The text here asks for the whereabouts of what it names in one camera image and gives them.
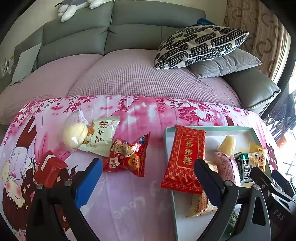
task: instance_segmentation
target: pink snack package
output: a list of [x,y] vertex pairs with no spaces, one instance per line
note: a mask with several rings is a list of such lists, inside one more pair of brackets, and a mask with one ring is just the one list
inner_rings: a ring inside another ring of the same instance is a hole
[[239,169],[234,158],[215,152],[215,163],[218,166],[218,174],[224,181],[230,180],[236,186],[241,186]]

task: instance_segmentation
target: screw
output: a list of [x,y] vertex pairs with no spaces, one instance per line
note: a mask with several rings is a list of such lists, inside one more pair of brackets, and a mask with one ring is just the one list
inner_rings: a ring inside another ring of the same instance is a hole
[[226,186],[229,186],[229,187],[233,186],[233,182],[229,181],[229,180],[226,180],[225,184],[226,184]]
[[71,180],[67,180],[67,181],[65,181],[64,185],[66,187],[70,187],[72,185],[72,181]]
[[259,190],[260,189],[259,185],[257,185],[257,184],[254,184],[253,185],[253,188],[256,189],[256,190]]
[[43,189],[43,184],[38,184],[36,187],[38,190],[42,190]]

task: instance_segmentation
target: brown patterned curtain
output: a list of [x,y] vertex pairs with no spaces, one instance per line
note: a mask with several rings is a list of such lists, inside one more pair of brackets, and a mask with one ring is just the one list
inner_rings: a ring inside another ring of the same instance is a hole
[[258,69],[271,80],[279,71],[288,32],[259,0],[228,0],[224,25],[249,31],[240,49],[262,61]]

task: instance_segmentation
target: red wrapper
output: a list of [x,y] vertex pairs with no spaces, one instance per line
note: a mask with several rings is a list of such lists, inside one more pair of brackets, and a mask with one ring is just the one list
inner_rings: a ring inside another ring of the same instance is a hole
[[149,134],[141,136],[132,144],[117,138],[110,151],[109,158],[104,158],[104,172],[117,172],[130,170],[138,177],[145,175],[146,149],[150,137]]
[[68,167],[66,163],[58,159],[50,150],[43,156],[39,163],[34,179],[38,184],[43,184],[47,188],[52,188],[59,172]]
[[205,159],[205,131],[176,125],[173,148],[161,187],[202,194],[203,189],[193,171],[198,158]]

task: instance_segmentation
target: stuffed animal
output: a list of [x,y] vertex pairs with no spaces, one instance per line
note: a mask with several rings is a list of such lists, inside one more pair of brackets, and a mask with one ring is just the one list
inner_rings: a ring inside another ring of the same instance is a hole
[[62,17],[61,21],[69,20],[78,9],[89,7],[90,9],[101,6],[103,3],[110,0],[63,0],[58,3],[58,16]]

